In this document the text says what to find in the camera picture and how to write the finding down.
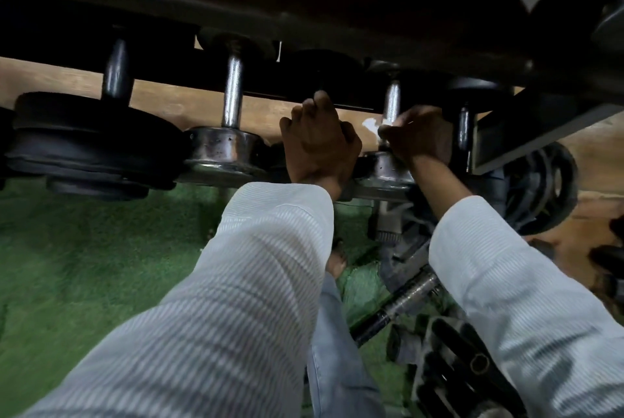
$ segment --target leg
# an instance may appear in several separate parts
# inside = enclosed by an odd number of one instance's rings
[[[339,275],[344,269],[332,269],[331,264],[328,262],[328,270],[333,274]],[[330,272],[325,272],[316,329],[308,351],[308,380],[316,418],[385,416],[379,389],[366,372],[349,334],[340,294]]]

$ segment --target person's left hand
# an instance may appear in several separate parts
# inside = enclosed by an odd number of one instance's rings
[[[353,173],[362,140],[351,123],[338,119],[325,91],[293,107],[291,117],[279,121],[290,181],[322,186],[336,201]]]

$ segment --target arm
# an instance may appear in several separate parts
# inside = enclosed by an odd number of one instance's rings
[[[26,416],[297,416],[332,235],[324,189],[245,185],[191,275]]]
[[[624,328],[441,162],[450,155],[450,127],[439,112],[415,108],[401,123],[380,134],[441,219],[431,266],[529,415],[624,416]]]
[[[308,351],[308,379],[316,418],[385,416],[379,388],[364,368],[328,272]]]

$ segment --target white cloth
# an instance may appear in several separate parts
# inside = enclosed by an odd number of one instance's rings
[[[26,416],[298,416],[332,235],[321,188],[245,185],[191,275]],[[483,199],[448,211],[430,258],[534,416],[624,416],[624,330]]]

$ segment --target metal beam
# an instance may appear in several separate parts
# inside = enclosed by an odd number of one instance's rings
[[[472,173],[483,175],[500,168],[623,109],[570,96],[521,91],[513,105],[478,122]]]

